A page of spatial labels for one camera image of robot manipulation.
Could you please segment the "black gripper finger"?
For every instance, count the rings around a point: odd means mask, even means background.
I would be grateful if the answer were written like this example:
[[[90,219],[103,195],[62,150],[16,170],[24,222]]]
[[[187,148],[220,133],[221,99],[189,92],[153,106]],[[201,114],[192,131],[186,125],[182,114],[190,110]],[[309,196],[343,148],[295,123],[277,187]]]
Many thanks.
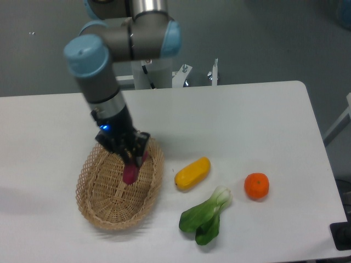
[[[119,155],[125,164],[129,164],[131,162],[124,142],[118,142],[114,138],[109,138],[102,131],[96,135],[95,139],[108,152]]]
[[[148,149],[150,134],[146,132],[135,131],[133,133],[132,156],[134,164],[137,167],[143,165],[143,157]]]

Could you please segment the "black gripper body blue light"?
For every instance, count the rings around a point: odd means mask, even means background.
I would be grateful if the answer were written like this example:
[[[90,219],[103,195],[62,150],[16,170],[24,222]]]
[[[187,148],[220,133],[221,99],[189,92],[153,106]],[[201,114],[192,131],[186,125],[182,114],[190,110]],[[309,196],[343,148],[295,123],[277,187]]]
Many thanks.
[[[130,151],[135,129],[127,106],[124,106],[122,110],[111,117],[99,117],[97,110],[92,110],[90,114],[95,120],[99,131],[118,142],[124,142],[126,150]]]

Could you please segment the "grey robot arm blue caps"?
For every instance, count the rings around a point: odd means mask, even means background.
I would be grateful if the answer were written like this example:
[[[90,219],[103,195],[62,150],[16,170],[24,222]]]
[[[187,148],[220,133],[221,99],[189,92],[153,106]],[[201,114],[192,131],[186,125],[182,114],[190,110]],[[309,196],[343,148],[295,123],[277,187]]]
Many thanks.
[[[64,57],[100,129],[97,141],[126,164],[141,167],[150,135],[133,126],[113,65],[177,55],[180,26],[168,15],[166,1],[84,5],[92,21],[65,46]]]

